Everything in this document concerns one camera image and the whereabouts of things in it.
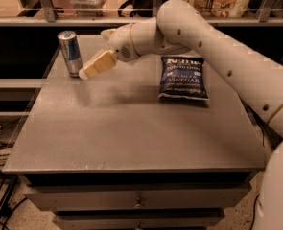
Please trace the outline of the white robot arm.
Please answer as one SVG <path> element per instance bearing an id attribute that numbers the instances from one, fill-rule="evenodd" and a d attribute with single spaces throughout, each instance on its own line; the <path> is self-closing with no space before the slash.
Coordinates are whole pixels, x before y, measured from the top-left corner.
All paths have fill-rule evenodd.
<path id="1" fill-rule="evenodd" d="M 169 0 L 155 18 L 106 30 L 103 38 L 110 49 L 84 65 L 82 79 L 118 60 L 194 50 L 283 138 L 283 66 L 216 30 L 189 3 Z M 267 163 L 254 215 L 251 230 L 283 230 L 283 141 Z"/>

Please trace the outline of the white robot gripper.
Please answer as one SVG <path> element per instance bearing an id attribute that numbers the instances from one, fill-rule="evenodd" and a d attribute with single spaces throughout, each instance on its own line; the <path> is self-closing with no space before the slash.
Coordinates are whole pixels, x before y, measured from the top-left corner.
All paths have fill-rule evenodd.
<path id="1" fill-rule="evenodd" d="M 164 36 L 155 22 L 141 22 L 101 31 L 110 49 L 97 52 L 79 71 L 82 80 L 88 80 L 116 65 L 117 58 L 128 62 L 146 54 L 158 54 Z"/>

